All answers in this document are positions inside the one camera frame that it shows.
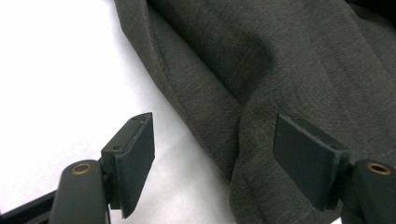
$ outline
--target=gray fabric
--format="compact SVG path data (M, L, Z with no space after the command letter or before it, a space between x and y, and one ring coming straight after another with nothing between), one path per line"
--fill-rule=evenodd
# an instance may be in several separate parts
M326 223L275 162L276 113L396 165L396 32L342 0L116 0L158 88L231 183L238 223Z

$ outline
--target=metal grommet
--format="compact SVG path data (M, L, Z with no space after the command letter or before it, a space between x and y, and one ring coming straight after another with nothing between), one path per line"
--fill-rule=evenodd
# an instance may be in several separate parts
M380 175L390 175L392 173L392 171L388 167L376 162L367 163L367 168Z
M89 163L80 163L73 167L72 174L73 175L83 175L88 173L91 170L91 165Z

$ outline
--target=white surface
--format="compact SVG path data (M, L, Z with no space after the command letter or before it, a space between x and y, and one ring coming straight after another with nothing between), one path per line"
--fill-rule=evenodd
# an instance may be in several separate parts
M153 112L156 160L113 223L234 223L228 185L157 90L112 0L0 2L0 209L55 190L130 117Z
M335 220L332 224L342 224L341 218L338 218L338 219Z

